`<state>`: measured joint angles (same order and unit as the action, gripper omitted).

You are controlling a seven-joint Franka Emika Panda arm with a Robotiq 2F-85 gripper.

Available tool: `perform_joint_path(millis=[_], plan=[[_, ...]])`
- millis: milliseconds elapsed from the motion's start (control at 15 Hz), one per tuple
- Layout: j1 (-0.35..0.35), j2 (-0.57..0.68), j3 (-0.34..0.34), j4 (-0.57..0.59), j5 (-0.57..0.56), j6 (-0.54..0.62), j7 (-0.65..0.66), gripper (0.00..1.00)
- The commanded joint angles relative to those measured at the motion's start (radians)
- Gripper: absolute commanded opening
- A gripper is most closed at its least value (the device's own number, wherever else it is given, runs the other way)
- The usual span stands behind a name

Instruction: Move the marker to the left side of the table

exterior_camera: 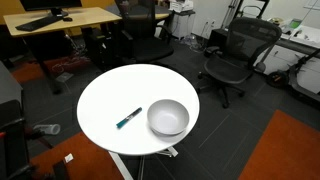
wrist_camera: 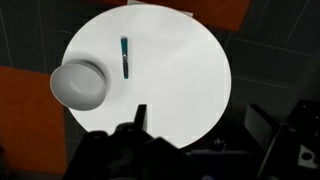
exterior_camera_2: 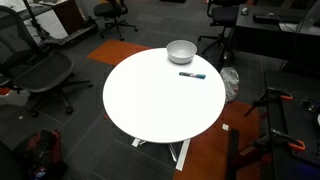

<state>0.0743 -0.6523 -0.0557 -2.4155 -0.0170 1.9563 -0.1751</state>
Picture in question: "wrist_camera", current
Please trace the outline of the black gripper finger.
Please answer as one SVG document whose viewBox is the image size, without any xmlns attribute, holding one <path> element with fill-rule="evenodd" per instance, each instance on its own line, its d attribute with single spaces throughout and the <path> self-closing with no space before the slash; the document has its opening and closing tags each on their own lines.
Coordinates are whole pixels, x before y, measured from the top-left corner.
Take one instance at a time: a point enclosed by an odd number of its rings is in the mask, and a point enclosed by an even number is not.
<svg viewBox="0 0 320 180">
<path fill-rule="evenodd" d="M 134 118 L 134 124 L 142 130 L 147 129 L 147 105 L 140 104 Z"/>
</svg>

